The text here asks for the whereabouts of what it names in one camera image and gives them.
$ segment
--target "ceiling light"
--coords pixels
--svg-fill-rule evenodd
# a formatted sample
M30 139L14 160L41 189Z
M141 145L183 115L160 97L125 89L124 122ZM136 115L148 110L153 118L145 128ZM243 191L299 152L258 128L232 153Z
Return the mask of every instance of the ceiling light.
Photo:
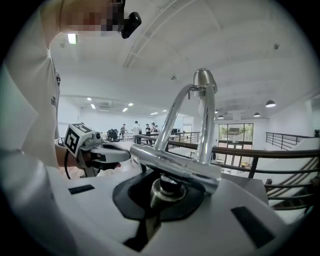
M70 45L75 45L78 41L78 35L76 34L68 34L68 40Z
M266 104L265 104L265 106L267 107L267 108L272 108L272 107L274 107L276 105L276 103L273 101L273 100L268 100L267 102L266 102Z

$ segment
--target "metal railing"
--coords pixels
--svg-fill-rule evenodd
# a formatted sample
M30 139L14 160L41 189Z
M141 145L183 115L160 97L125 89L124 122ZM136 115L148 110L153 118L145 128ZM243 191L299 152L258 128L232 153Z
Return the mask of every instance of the metal railing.
M191 139L187 138L187 142L182 141L187 135L185 133L178 133L177 137L174 137L174 139L170 139L167 143L166 146L166 151L169 152L170 149L173 148L186 148L186 149L191 149L191 150L197 150L197 144L196 143L190 143L190 141L197 141L196 138L199 139L200 135L198 132L191 132L189 134L192 134ZM139 135L140 144L141 145L148 145L152 147L154 145L154 142L157 140L156 136L146 136L146 135ZM145 141L149 140L152 141L153 143L146 143ZM186 157L186 158L193 158L192 154L190 156L186 155L181 155L176 152L170 152L171 154ZM237 170L237 171L242 171L242 172L247 172L248 173L248 178L252 179L255 174L277 174L277 175L287 175L287 174L292 174L293 176L296 175L309 175L311 173L318 173L320 172L320 166L319 166L319 156L320 156L320 149L314 149L314 150L291 150L291 151L283 151L283 150L278 150L278 151L265 151L265 150L250 150L250 149L233 149L233 148L226 148L226 147L213 147L212 148L212 159L215 158L216 154L225 154L225 155L232 155L232 156L241 156L241 157L250 157L253 158L252 165L250 168L244 168L244 167L238 167L238 166L233 166L233 165L228 165L228 164L220 164L216 162L211 162L212 165L220 166L221 168L225 169L232 169L232 170ZM311 160L304 165L299 170L262 170L262 169L257 169L258 161L260 158L265 158L265 159L300 159L300 158L311 158L312 159L312 164L310 164ZM311 183L307 184L296 184L296 183L290 183L290 184L284 184L286 180L283 183L280 184L265 184L264 187L266 189L266 192L270 192L271 190L274 189L281 189L281 190L288 190L288 189L293 189L293 188L310 188L312 185ZM292 196L271 196L270 193L267 193L268 199L269 200L303 200L308 198L313 199L315 197L314 192L313 193L308 193L308 194L303 194L303 195L292 195ZM290 207L275 207L275 210L295 210L295 209L301 209L305 208L309 205L304 205L303 207L301 205L299 206L290 206Z
M276 147L281 148L282 150L291 150L303 139L310 139L312 137L284 134L284 133L275 133L275 132L266 132L265 142L270 143Z

